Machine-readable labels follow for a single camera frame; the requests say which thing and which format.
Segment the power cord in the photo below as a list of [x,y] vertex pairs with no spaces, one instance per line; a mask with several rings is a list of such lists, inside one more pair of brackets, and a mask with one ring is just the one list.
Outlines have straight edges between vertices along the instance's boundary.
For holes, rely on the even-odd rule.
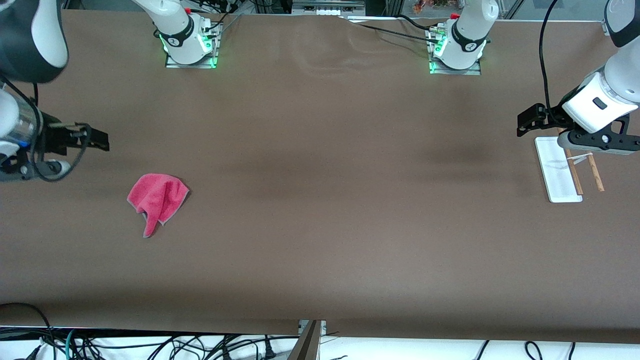
[[264,360],[271,360],[274,357],[276,357],[276,353],[273,352],[273,348],[271,347],[271,342],[269,341],[269,336],[265,335],[264,336]]
[[33,349],[33,351],[24,359],[16,359],[16,360],[36,360],[36,357],[38,356],[38,351],[40,351],[40,347],[42,346],[38,345],[38,347]]
[[482,347],[480,347],[480,351],[478,352],[478,355],[476,356],[475,360],[480,360],[480,358],[482,358],[482,354],[484,353],[484,350],[486,349],[487,345],[489,345],[489,340],[484,341],[484,343],[482,344]]
[[210,30],[215,29],[216,27],[218,27],[218,25],[220,25],[220,24],[225,20],[225,17],[227,17],[227,15],[229,15],[229,14],[230,14],[230,13],[225,13],[224,15],[222,15],[222,17],[220,18],[220,20],[216,21],[216,23],[215,23],[215,24],[213,24],[212,26],[210,26],[210,27],[208,27],[208,28],[205,28],[205,29],[204,29],[204,31],[205,31],[205,32],[206,32],[206,31],[210,31]]
[[554,114],[551,112],[551,104],[549,101],[549,85],[547,81],[547,70],[545,68],[545,57],[543,54],[543,42],[545,39],[545,29],[547,28],[547,22],[549,21],[549,15],[551,15],[551,11],[554,9],[554,6],[558,0],[553,0],[549,5],[549,9],[547,10],[547,14],[545,15],[544,20],[542,20],[542,27],[540,28],[540,41],[538,42],[538,54],[540,56],[540,69],[542,70],[542,83],[545,89],[545,104],[547,105],[547,111],[549,117],[556,122],[556,118]]
[[[299,336],[274,336],[274,337],[269,338],[269,339],[270,340],[280,340],[280,339],[298,339],[298,338],[299,338]],[[242,347],[245,347],[245,346],[253,345],[255,343],[262,343],[262,342],[265,342],[265,339],[241,340],[241,341],[238,341],[237,343],[227,344],[228,346],[225,345],[225,347],[227,347],[227,349],[226,350],[223,349],[222,354],[214,357],[212,360],[218,360],[221,357],[223,358],[223,360],[227,360],[227,358],[225,358],[225,355],[228,355],[232,351],[237,350],[237,349],[242,348]]]
[[[536,348],[536,351],[538,352],[538,358],[536,359],[535,357],[533,357],[533,355],[531,355],[531,353],[529,352],[529,345],[533,345],[534,348]],[[536,344],[533,341],[527,341],[526,343],[524,343],[524,351],[527,353],[527,356],[529,356],[529,359],[531,360],[542,360],[542,353],[540,352],[540,348],[538,347],[538,344]]]
[[422,29],[422,30],[429,30],[429,28],[431,28],[432,26],[436,26],[438,25],[438,23],[435,23],[433,25],[430,26],[422,26],[420,24],[418,24],[417,22],[413,21],[412,18],[410,18],[409,16],[403,15],[403,14],[398,14],[396,16],[394,16],[397,19],[404,19],[407,20],[411,25],[415,26],[416,28]]
[[[53,336],[53,332],[51,331],[51,324],[49,323],[49,319],[47,319],[47,317],[44,315],[42,310],[37,308],[35,305],[27,304],[26,302],[5,302],[4,304],[0,304],[0,309],[2,309],[3,307],[10,307],[10,306],[26,307],[26,308],[29,308],[29,309],[35,311],[36,313],[38,313],[38,315],[40,315],[40,318],[44,322],[45,326],[47,327],[47,333],[49,334],[49,339],[51,340],[51,342],[55,342],[56,341],[56,338]],[[57,357],[58,357],[56,355],[57,353],[58,352],[54,348],[54,350],[53,350],[53,360],[57,359]]]
[[33,83],[33,103],[38,106],[38,83]]
[[222,346],[222,360],[233,360],[226,345]]
[[[533,357],[533,355],[531,355],[531,352],[529,351],[529,345],[533,345],[533,347],[536,349],[537,353],[538,353],[538,358],[536,359],[535,357]],[[573,357],[573,351],[575,350],[575,342],[571,343],[571,347],[569,348],[569,355],[567,356],[567,360],[572,360]],[[529,359],[531,360],[542,360],[542,352],[540,352],[540,348],[538,347],[538,344],[536,344],[533,341],[527,341],[526,343],[524,343],[524,351],[527,353],[527,356],[529,356]]]
[[426,41],[426,42],[432,42],[434,44],[438,42],[436,39],[432,39],[432,38],[416,37],[414,35],[409,35],[409,34],[405,34],[405,33],[398,33],[397,31],[387,30],[387,29],[383,29],[383,28],[377,28],[375,26],[370,26],[370,25],[365,25],[365,24],[358,24],[358,25],[364,26],[365,28],[382,31],[382,32],[385,32],[385,33],[393,34],[393,35],[398,35],[398,36],[401,36],[401,37],[414,38],[414,39],[417,39],[417,40],[422,40],[422,41]]

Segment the white floor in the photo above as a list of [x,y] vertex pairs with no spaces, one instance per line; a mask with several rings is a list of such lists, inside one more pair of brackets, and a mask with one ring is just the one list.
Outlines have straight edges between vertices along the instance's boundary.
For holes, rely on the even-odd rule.
[[[263,336],[244,336],[247,339],[262,339]],[[108,338],[98,339],[97,345],[126,346],[147,343],[161,343],[167,338]],[[206,347],[215,345],[221,336],[201,338]],[[275,360],[286,359],[296,340],[273,340],[273,350],[280,354]],[[482,341],[477,340],[409,340],[409,339],[381,339],[381,338],[334,338],[327,336],[322,339],[319,360],[336,360],[347,356],[345,360],[473,360],[475,359]],[[0,341],[0,360],[24,359],[39,344],[39,341]],[[538,346],[544,360],[565,360],[569,353],[569,343],[539,342]],[[132,349],[102,349],[102,356],[106,360],[147,360],[156,347]],[[172,347],[165,347],[156,360],[168,360]],[[233,360],[254,360],[256,348],[248,345],[231,353]],[[260,358],[264,355],[264,343],[259,343]],[[43,347],[37,360],[52,359],[51,347]],[[58,352],[58,359],[64,360],[62,352]],[[482,360],[529,360],[524,351],[523,341],[491,341],[487,346]],[[640,345],[594,344],[578,343],[573,353],[573,360],[638,360],[640,359]],[[175,360],[198,360],[197,356],[189,352],[179,352]]]

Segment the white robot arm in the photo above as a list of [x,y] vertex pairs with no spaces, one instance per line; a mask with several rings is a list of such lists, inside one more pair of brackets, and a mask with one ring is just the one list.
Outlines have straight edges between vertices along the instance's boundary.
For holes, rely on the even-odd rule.
[[486,36],[499,12],[495,0],[467,0],[460,18],[445,22],[446,41],[434,56],[452,69],[471,67],[482,56]]
[[[211,21],[187,12],[179,0],[133,1],[151,16],[165,51],[175,62],[196,63],[212,51]],[[80,154],[87,147],[109,151],[106,133],[88,124],[64,126],[11,82],[48,83],[64,70],[67,61],[57,0],[0,1],[0,86],[6,83],[14,92],[0,88],[0,182],[35,176],[57,181],[81,156],[69,165],[66,161],[37,161],[37,152],[66,155],[67,147],[80,147]]]
[[187,13],[179,0],[132,0],[149,14],[160,32],[165,51],[175,62],[189,65],[213,50],[211,21]]
[[[567,128],[558,144],[567,149],[631,154],[640,136],[627,135],[629,113],[640,104],[640,0],[609,0],[605,23],[618,52],[558,106],[535,104],[518,116],[517,135],[550,127]],[[613,131],[612,123],[620,130]]]

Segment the pink towel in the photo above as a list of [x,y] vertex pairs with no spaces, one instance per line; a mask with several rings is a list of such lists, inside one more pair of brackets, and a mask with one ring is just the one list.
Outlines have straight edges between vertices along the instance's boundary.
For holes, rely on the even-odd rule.
[[180,179],[165,174],[143,175],[133,186],[127,201],[137,213],[143,213],[147,226],[143,237],[154,233],[156,222],[163,224],[178,211],[189,189]]

